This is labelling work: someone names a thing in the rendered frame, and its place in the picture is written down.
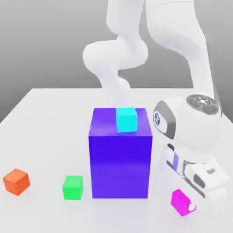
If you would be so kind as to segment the small orange cube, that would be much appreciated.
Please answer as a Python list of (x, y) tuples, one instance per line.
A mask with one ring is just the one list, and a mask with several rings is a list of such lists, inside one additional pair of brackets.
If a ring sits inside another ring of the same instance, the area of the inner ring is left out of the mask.
[(30, 186), (29, 175), (20, 169), (13, 169), (3, 177), (6, 191), (19, 196)]

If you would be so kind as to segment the large purple box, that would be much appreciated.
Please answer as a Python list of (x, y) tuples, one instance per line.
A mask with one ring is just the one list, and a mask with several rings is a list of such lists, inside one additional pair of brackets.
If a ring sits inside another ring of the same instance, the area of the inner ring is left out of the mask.
[(89, 130), (93, 198), (147, 198), (152, 131), (144, 108), (136, 132), (119, 133), (114, 108), (95, 108)]

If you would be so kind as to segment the small cyan cube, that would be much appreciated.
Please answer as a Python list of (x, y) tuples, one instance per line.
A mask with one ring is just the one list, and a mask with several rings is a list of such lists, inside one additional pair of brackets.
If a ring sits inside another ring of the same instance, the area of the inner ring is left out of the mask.
[(118, 132), (136, 132), (138, 116), (134, 107), (116, 108), (116, 126)]

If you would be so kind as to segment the small green cube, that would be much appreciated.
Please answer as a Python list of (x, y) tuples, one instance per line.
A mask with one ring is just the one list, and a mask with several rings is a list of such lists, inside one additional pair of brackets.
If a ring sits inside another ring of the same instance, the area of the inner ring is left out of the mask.
[(83, 194), (83, 177), (67, 175), (62, 186), (65, 200), (81, 200)]

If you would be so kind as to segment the small magenta cube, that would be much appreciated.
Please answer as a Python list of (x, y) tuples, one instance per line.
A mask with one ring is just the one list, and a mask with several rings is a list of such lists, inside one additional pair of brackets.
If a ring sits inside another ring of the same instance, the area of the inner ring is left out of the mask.
[(180, 189), (172, 192), (171, 205), (182, 217), (192, 213), (188, 211), (190, 203), (191, 200)]

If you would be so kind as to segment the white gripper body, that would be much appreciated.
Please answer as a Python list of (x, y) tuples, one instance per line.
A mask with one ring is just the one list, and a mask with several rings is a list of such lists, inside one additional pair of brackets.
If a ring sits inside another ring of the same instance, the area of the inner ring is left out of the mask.
[(160, 157), (160, 169), (175, 189), (180, 189), (193, 204), (207, 202), (207, 161), (199, 151), (166, 147)]

